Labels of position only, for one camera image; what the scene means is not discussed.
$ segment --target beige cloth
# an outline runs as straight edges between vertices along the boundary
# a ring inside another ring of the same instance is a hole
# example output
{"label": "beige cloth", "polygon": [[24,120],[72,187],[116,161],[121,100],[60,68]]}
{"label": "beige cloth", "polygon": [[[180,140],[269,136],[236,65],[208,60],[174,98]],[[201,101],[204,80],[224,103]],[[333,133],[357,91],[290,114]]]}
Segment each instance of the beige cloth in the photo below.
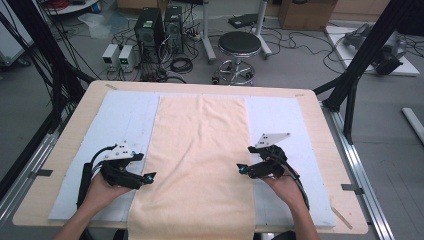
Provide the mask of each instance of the beige cloth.
{"label": "beige cloth", "polygon": [[157,172],[133,200],[129,239],[252,239],[252,181],[244,99],[161,97],[144,173]]}

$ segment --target forearm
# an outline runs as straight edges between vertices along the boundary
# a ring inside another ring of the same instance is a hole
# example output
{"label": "forearm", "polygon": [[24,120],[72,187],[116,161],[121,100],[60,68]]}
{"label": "forearm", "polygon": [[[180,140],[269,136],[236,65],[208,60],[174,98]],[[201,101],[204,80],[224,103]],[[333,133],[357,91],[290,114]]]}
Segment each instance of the forearm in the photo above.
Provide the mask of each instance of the forearm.
{"label": "forearm", "polygon": [[296,239],[297,240],[315,240],[319,239],[318,232],[312,221],[306,205],[301,202],[290,206],[290,211],[293,216]]}
{"label": "forearm", "polygon": [[84,205],[66,222],[62,229],[54,236],[53,239],[60,240],[77,240],[81,236],[84,229],[90,223],[90,220],[96,215],[96,210],[85,208]]}

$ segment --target stool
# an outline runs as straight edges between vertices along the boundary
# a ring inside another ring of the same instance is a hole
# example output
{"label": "stool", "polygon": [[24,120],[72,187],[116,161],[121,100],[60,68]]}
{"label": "stool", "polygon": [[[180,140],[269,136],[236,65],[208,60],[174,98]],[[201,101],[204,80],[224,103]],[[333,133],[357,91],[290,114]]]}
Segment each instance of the stool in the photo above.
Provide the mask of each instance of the stool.
{"label": "stool", "polygon": [[253,85],[255,69],[243,58],[255,56],[261,50],[261,41],[255,35],[246,32],[229,32],[219,38],[219,50],[231,56],[232,60],[223,62],[214,77],[213,84],[220,80],[228,82],[229,85]]}

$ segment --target hand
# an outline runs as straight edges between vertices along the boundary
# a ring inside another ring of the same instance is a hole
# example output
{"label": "hand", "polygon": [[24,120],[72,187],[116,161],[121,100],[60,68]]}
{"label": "hand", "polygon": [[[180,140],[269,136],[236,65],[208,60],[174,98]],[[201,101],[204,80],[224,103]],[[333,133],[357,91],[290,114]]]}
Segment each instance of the hand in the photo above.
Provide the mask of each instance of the hand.
{"label": "hand", "polygon": [[267,183],[272,190],[283,200],[290,208],[304,200],[296,182],[290,175],[283,175],[279,178],[266,177],[262,180]]}
{"label": "hand", "polygon": [[103,179],[102,174],[98,173],[90,183],[87,195],[82,206],[95,212],[107,207],[113,200],[120,195],[131,191],[130,188],[121,186],[111,186]]}

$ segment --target round stool seat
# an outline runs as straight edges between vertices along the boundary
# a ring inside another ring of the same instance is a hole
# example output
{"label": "round stool seat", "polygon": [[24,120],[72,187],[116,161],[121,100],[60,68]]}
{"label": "round stool seat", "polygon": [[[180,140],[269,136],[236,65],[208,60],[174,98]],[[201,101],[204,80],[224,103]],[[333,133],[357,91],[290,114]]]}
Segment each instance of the round stool seat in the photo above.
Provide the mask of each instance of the round stool seat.
{"label": "round stool seat", "polygon": [[250,57],[259,53],[261,41],[253,34],[246,32],[229,32],[219,38],[221,51],[237,57]]}

